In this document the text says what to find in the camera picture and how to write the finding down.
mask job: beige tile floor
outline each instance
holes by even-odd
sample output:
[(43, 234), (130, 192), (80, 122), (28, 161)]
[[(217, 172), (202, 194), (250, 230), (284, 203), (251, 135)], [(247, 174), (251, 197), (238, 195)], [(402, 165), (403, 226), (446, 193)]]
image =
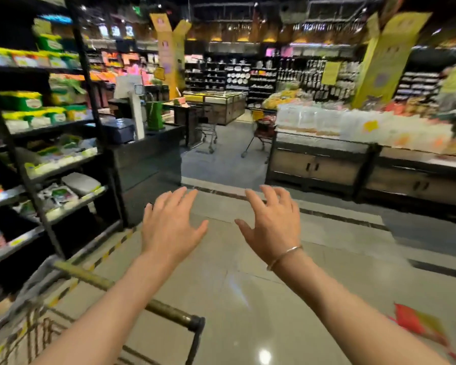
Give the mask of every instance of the beige tile floor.
[[(304, 205), (311, 206), (381, 223), (377, 215)], [(233, 223), (235, 217), (253, 224), (247, 202), (200, 192), (191, 221), (198, 225), (208, 218), (209, 231), (156, 295), (167, 304), (206, 317), (195, 364), (348, 364), (310, 309), (267, 272), (245, 244)], [(407, 263), (406, 254), (433, 263), (440, 261), (439, 256), (400, 249), (389, 232), (313, 215), (303, 214), (301, 219), (305, 251), (330, 275), (386, 315), (393, 314), (396, 302), (438, 316), (456, 349), (456, 278), (415, 269)], [(114, 236), (102, 249), (118, 238)], [(118, 280), (139, 251), (140, 233), (136, 232), (95, 273)], [(447, 263), (456, 264), (456, 260)], [(77, 318), (102, 294), (81, 283), (56, 308)], [(143, 312), (127, 345), (170, 365), (186, 360), (191, 340), (192, 334), (182, 327)], [(427, 343), (444, 356), (438, 345)]]

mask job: yellow and black floor tape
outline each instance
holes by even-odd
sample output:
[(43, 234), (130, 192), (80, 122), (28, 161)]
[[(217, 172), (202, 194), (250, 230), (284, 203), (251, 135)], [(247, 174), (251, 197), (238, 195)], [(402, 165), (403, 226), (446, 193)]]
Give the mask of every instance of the yellow and black floor tape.
[[(114, 245), (112, 248), (110, 248), (108, 251), (106, 251), (103, 256), (101, 258), (99, 258), (98, 260), (96, 260), (94, 263), (92, 263), (91, 265), (89, 265), (88, 267), (85, 267), (85, 270), (88, 270), (88, 271), (93, 271), (95, 270), (96, 267), (98, 267), (99, 264), (101, 264), (102, 262), (104, 262), (118, 247), (120, 247), (127, 239), (129, 239), (133, 233), (135, 233), (137, 231), (137, 227), (133, 227), (132, 229), (129, 229), (127, 230), (127, 232), (125, 233), (125, 235), (122, 237), (122, 239), (120, 240), (120, 242), (118, 242), (116, 245)], [(62, 300), (68, 293), (70, 293), (74, 288), (76, 288), (79, 284), (79, 280), (78, 279), (72, 279), (70, 284), (64, 289), (61, 291), (60, 294), (58, 294), (57, 296), (55, 296), (52, 300), (50, 300), (48, 302), (48, 306), (49, 307), (54, 307), (58, 304), (58, 302), (60, 300)]]

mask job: metal cart basket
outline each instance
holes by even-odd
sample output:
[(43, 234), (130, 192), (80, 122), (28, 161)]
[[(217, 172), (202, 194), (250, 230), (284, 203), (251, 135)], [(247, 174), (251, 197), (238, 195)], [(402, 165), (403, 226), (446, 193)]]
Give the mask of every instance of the metal cart basket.
[[(74, 319), (64, 313), (38, 300), (38, 287), (44, 277), (50, 274), (51, 270), (61, 272), (65, 278), (77, 278), (79, 281), (86, 282), (102, 290), (108, 290), (115, 284), (113, 281), (97, 276), (69, 262), (62, 261), (56, 256), (49, 257), (29, 278), (20, 291), (15, 302), (21, 302), (21, 307), (14, 303), (6, 313), (6, 315), (11, 316), (11, 320), (0, 331), (0, 334), (2, 334), (0, 337), (4, 338), (4, 340), (0, 341), (0, 365), (31, 363), (74, 321)], [(194, 333), (193, 343), (186, 360), (186, 365), (191, 365), (199, 347), (205, 318), (190, 315), (154, 299), (149, 302), (145, 309), (184, 326)], [(125, 345), (115, 364), (135, 365), (139, 363), (139, 360), (153, 365), (160, 365), (155, 360)]]

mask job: silver bracelet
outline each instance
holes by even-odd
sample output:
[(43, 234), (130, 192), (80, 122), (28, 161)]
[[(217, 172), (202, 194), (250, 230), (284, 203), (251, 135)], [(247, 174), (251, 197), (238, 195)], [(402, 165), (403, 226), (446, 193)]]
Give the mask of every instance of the silver bracelet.
[(272, 271), (272, 268), (274, 267), (275, 264), (277, 264), (277, 262), (282, 259), (284, 256), (286, 256), (288, 253), (290, 253), (291, 251), (294, 251), (294, 250), (297, 250), (298, 248), (300, 248), (302, 250), (302, 246), (295, 246), (295, 247), (291, 247), (290, 249), (288, 249), (286, 252), (282, 253), (279, 255), (279, 257), (275, 258), (274, 261), (272, 261), (269, 265), (267, 265), (267, 270), (268, 271)]

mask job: gray floor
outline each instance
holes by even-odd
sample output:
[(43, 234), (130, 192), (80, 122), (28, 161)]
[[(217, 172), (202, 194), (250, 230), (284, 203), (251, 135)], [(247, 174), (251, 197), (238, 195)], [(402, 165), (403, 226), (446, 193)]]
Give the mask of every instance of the gray floor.
[[(182, 175), (234, 187), (258, 189), (265, 180), (270, 145), (261, 149), (255, 139), (247, 156), (241, 153), (253, 135), (253, 126), (244, 122), (232, 122), (218, 126), (218, 143), (213, 154), (207, 144), (183, 154)], [(394, 238), (401, 244), (456, 256), (456, 224), (420, 215), (405, 214), (372, 205), (359, 205), (339, 198), (314, 193), (291, 191), (296, 199), (316, 202), (328, 206), (378, 214), (382, 216)]]

